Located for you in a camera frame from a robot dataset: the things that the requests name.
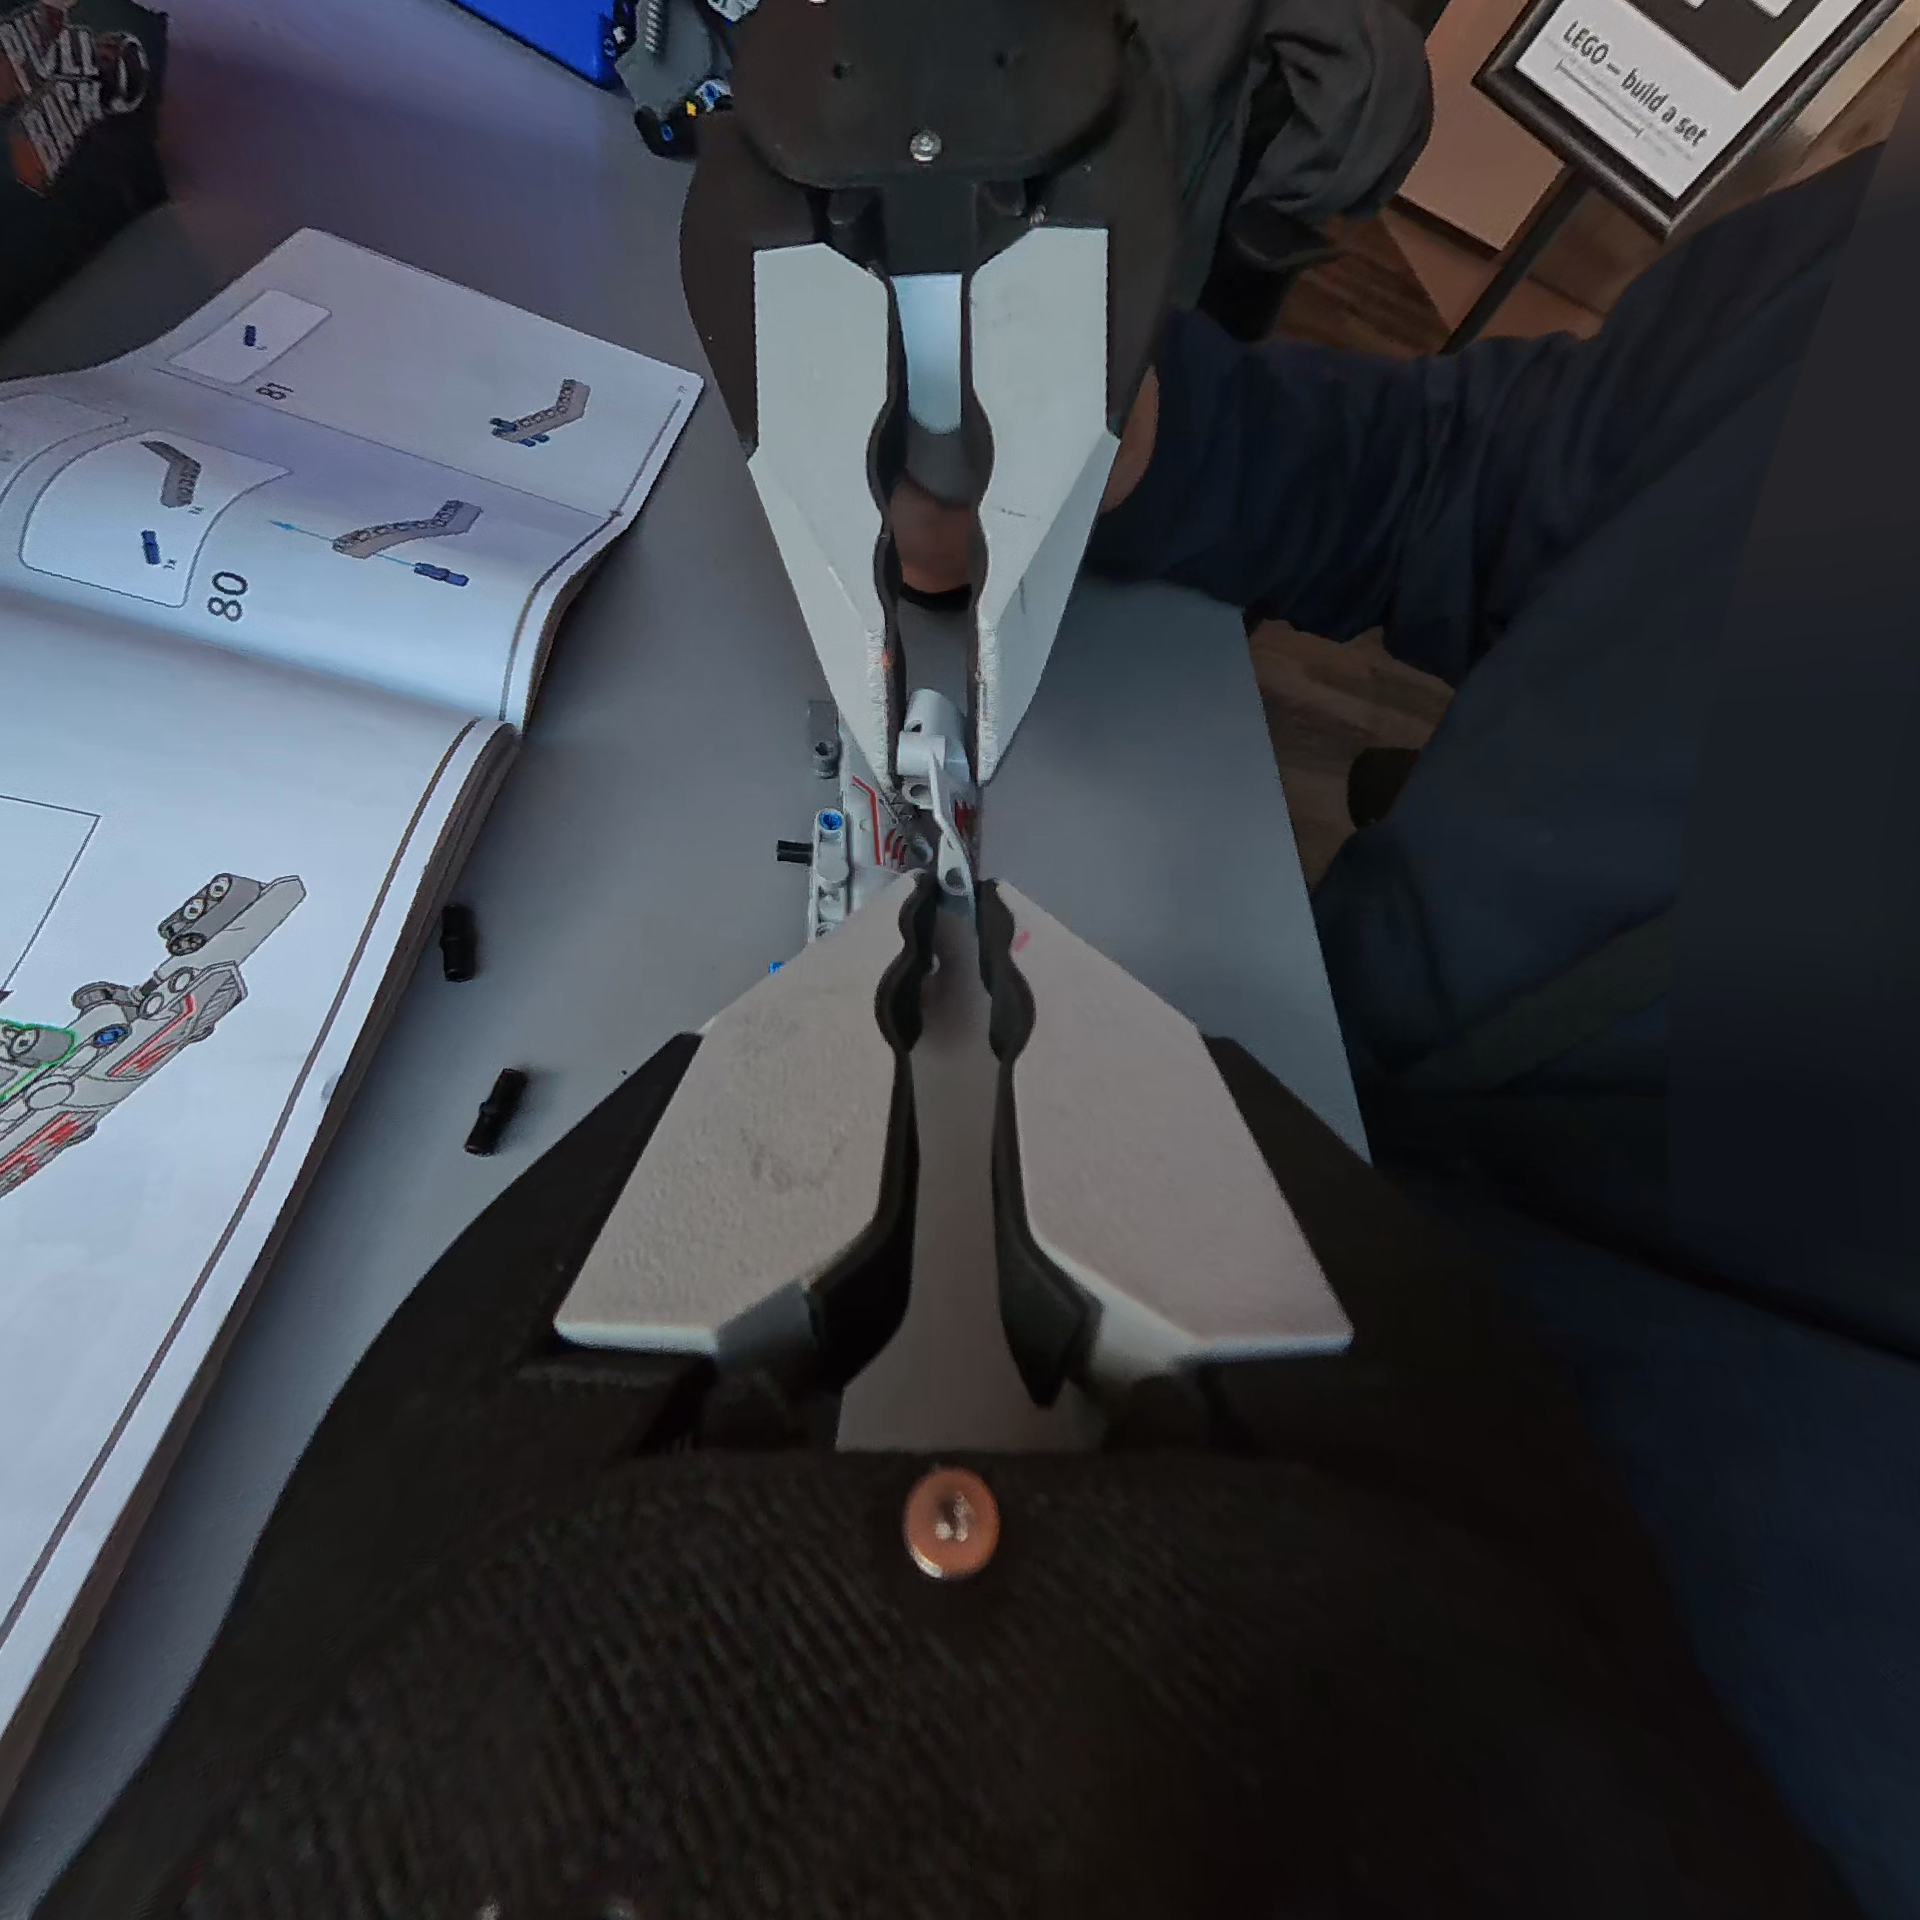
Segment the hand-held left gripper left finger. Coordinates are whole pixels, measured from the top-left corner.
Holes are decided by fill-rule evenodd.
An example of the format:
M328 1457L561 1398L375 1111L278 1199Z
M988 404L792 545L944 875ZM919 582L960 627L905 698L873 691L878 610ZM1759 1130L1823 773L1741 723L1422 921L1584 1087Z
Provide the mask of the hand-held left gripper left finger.
M856 1386L915 1290L915 1040L938 875L736 990L686 1053L568 1307L568 1345Z

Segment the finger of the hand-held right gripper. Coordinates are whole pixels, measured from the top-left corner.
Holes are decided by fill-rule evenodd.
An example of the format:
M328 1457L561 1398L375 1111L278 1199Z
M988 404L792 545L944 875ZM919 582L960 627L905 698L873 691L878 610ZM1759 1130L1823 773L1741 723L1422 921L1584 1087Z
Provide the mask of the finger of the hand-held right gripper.
M993 435L969 762L993 783L1046 691L1117 474L1099 224L1036 224L969 274L969 400Z
M892 422L892 283L834 245L755 253L755 495L807 634L892 783L901 616L886 592L878 427Z

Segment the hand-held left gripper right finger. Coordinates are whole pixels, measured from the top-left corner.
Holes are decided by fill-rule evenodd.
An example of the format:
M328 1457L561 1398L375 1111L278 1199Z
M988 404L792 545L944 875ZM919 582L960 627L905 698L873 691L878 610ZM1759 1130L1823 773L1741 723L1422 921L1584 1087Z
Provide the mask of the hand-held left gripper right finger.
M993 1270L1036 1407L1342 1356L1342 1308L1213 1037L1013 887L977 887Z

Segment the grey curved lego panel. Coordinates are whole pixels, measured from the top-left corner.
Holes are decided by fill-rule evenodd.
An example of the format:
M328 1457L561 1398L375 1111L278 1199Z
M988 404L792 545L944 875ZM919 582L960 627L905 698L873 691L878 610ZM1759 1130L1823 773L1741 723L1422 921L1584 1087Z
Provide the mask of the grey curved lego panel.
M915 691L901 723L901 807L919 829L944 897L977 897L977 773L967 750L967 709L944 691Z

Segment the grey red-printed lego assembly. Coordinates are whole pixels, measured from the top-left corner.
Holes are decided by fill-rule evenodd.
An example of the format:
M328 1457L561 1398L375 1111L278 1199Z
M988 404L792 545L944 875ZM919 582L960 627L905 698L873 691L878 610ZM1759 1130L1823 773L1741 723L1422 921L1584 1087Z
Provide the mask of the grey red-printed lego assembly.
M851 719L834 706L807 706L815 745L815 829L776 843L782 867L807 867L807 940L834 933L866 913L892 875L925 867L925 829L905 796L878 783Z

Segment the person's right forearm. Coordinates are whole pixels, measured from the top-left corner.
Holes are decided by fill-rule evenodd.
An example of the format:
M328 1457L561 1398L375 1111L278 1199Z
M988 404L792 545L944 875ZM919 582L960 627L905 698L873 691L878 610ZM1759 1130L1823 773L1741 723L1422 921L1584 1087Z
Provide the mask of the person's right forearm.
M1162 332L1147 478L1096 519L1099 582L1197 585L1312 634L1464 684L1606 527L1733 555L1770 404L1811 344L1885 146L1660 253L1596 338L1479 338L1383 364L1243 344L1205 314Z

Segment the loose lego parts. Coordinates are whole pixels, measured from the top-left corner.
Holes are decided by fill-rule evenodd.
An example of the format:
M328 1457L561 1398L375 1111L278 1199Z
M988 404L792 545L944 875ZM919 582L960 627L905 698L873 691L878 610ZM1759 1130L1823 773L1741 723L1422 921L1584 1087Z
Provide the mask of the loose lego parts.
M659 158L698 158L712 117L733 107L733 33L755 0L614 0L609 60Z

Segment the lego instruction booklet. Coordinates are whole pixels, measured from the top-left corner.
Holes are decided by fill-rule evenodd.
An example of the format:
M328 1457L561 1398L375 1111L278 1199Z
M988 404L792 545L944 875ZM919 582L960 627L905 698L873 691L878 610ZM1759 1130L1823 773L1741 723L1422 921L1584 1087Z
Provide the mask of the lego instruction booklet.
M11 1786L698 400L333 228L11 382Z

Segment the black lego set box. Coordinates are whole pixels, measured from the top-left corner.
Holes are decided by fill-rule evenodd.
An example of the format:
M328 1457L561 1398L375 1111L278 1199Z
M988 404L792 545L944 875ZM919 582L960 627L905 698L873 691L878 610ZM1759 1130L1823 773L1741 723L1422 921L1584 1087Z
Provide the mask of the black lego set box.
M0 6L0 325L165 201L165 17L140 0Z

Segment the person's right hand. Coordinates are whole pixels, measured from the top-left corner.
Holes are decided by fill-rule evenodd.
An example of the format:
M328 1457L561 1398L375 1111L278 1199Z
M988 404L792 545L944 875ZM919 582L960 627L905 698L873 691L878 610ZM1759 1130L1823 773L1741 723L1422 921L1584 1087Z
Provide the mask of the person's right hand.
M901 592L915 610L969 610L977 510L925 495L915 474L892 488Z

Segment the dark jacket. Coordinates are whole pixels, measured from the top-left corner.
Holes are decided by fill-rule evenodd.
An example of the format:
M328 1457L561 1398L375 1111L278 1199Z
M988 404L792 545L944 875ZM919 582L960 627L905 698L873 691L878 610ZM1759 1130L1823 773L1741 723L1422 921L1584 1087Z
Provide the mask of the dark jacket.
M1174 87L1174 307L1240 213L1367 216L1432 133L1430 28L1394 0L1141 0L1141 28Z

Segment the blue plastic bin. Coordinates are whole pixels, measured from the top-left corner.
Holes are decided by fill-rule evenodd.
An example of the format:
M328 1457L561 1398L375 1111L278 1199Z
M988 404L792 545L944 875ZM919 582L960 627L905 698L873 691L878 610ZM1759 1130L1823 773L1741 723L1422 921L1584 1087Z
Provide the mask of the blue plastic bin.
M459 0L533 60L624 94L614 60L635 41L635 0Z

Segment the person's dark clothed body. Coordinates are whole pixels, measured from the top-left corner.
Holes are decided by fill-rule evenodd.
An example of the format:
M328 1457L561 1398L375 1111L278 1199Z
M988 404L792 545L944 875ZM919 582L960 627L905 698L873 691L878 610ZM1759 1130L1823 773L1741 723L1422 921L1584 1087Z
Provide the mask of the person's dark clothed body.
M1499 1245L1811 1846L1865 1913L1916 1913L1916 1332L1671 1216L1708 616L1649 610L1363 616L1451 719L1312 913L1377 1142Z

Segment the black framed sign on stand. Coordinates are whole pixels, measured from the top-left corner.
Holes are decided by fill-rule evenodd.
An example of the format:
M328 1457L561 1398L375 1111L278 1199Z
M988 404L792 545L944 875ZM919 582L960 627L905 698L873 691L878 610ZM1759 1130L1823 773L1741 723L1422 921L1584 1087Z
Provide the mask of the black framed sign on stand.
M1581 201L1649 241L1774 188L1916 48L1916 0L1538 0L1479 62L1561 183L1499 245L1442 358L1471 344Z

